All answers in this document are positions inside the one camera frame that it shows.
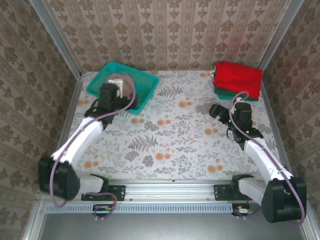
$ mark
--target patterned wallpaper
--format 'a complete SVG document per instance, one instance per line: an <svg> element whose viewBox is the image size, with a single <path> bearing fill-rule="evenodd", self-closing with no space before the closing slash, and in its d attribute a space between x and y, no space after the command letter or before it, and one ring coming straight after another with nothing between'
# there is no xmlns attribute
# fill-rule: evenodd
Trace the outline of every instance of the patterned wallpaper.
<svg viewBox="0 0 320 240"><path fill-rule="evenodd" d="M37 162L58 143L75 79L35 10L0 1L0 239L19 239Z"/></svg>
<svg viewBox="0 0 320 240"><path fill-rule="evenodd" d="M44 0L82 71L255 66L289 0Z"/></svg>
<svg viewBox="0 0 320 240"><path fill-rule="evenodd" d="M320 1L305 0L264 71L291 166L320 224Z"/></svg>

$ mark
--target cable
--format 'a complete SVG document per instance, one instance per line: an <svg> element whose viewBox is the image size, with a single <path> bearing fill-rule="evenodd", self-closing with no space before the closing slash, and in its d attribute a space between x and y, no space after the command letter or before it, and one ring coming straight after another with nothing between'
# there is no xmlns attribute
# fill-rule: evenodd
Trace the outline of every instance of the cable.
<svg viewBox="0 0 320 240"><path fill-rule="evenodd" d="M301 199L299 198L296 190L294 189L294 186L291 184L291 182L289 181L289 179L287 178L287 176L283 173L282 169L280 168L280 166L277 164L276 160L274 160L274 158L271 156L271 154L264 148L264 146L258 142L257 140L255 140L254 138L252 138L251 136L249 136L248 134L246 134L244 131L242 131L238 126L237 124L235 123L233 117L232 117L232 112L231 112L231 109L236 105L236 102L235 100L237 99L237 97L239 97L240 95L242 94L245 94L246 96L243 99L243 101L245 101L248 97L249 97L249 93L247 91L241 91L239 93L237 93L233 99L231 100L231 103L229 105L229 117L230 117L230 120L231 120L231 123L233 124L233 126L243 135L245 136L246 138L250 139L251 141L253 141L255 144L257 144L261 150L263 150L265 152L265 154L269 157L269 159L271 160L271 162L275 165L276 169L280 172L280 174L282 175L282 177L284 178L284 180L286 181L286 183L288 184L291 192L293 193L293 195L295 196L295 199L297 200L298 202L298 205L300 207L300 210L301 210L301 219L298 223L292 223L293 225L296 225L296 226L300 226L301 224L303 224L303 222L305 221L305 208L301 202Z"/></svg>
<svg viewBox="0 0 320 240"><path fill-rule="evenodd" d="M87 193L87 194L92 195L92 196L109 195L109 196L112 196L112 198L114 199L114 202L113 202L113 204L112 204L112 208L110 209L110 211L109 211L105 216L101 217L102 220L103 220L103 219L106 219L107 217L109 217L110 214L116 209L118 200L117 200L117 196L114 195L113 193L111 193L111 192L98 192L98 193L89 192L89 193ZM100 208L103 208L103 206L102 206L102 205L99 205L99 206L96 206L96 208L94 209L93 215L95 216L95 219L98 218L98 216L97 216L97 210L100 209Z"/></svg>
<svg viewBox="0 0 320 240"><path fill-rule="evenodd" d="M134 82L130 82L129 80L125 79L125 81L130 85L132 86L132 99L131 101L129 102L129 104L127 106L125 106L124 108L121 108L120 110L117 110L117 111L113 111L113 112L109 112L109 113L106 113L106 114L103 114L101 116L98 116L94 119L92 119L91 121L89 121L87 124L85 124L82 128L82 130L79 130L75 135L74 137L72 137L69 141L69 143L65 146L64 150L61 152L61 154L58 156L58 158L56 159L56 161L54 162L53 166L52 166L52 170L51 170L51 174L50 174L50 180L49 180L49 192L50 192L50 196L51 196L51 199L52 199L52 202L53 202L53 205L56 207L56 208L62 208L66 203L67 203L67 200L64 201L64 203L62 203L61 205L59 205L55 199L55 194L54 194L54 176L55 176L55 171L56 171L56 168L58 166L58 163L60 161L60 159L67 153L69 147L72 145L72 143L76 140L76 138L90 125L92 124L93 122L96 122L96 121L99 121L101 119L104 119L104 118L107 118L107 117L110 117L110 116L113 116L113 115L116 115L116 114L119 114L125 110L127 110L135 101L135 98L136 98L136 88L135 88L135 84Z"/></svg>

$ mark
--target red cloth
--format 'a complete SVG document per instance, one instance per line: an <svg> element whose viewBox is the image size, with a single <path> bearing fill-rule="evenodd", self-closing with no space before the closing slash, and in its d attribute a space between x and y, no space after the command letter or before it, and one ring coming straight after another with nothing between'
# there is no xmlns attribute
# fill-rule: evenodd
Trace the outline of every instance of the red cloth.
<svg viewBox="0 0 320 240"><path fill-rule="evenodd" d="M262 72L260 69L232 62L217 62L214 84L218 88L227 89L236 93L247 91L251 98L258 99Z"/></svg>

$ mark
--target table surface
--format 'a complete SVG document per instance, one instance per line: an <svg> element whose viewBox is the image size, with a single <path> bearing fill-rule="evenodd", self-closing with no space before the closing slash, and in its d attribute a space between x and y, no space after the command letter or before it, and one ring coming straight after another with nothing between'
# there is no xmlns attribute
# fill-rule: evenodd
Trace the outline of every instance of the table surface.
<svg viewBox="0 0 320 240"><path fill-rule="evenodd" d="M96 99L86 88L97 73L81 77L83 87L69 136ZM114 179L229 180L249 173L262 179L254 161L227 138L227 126L209 116L212 104L228 107L230 101L218 99L208 72L150 73L159 77L159 84L141 114L115 116L74 166L78 174ZM262 97L250 104L253 126L279 159Z"/></svg>

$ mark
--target red towel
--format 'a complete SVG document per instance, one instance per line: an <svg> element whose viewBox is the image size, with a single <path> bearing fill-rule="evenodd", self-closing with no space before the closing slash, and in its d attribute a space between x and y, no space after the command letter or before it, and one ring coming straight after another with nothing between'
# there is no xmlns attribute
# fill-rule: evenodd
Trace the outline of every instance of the red towel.
<svg viewBox="0 0 320 240"><path fill-rule="evenodd" d="M251 98L259 98L262 70L222 61L222 63L217 62L215 72L214 84L218 88L236 93L247 91Z"/></svg>

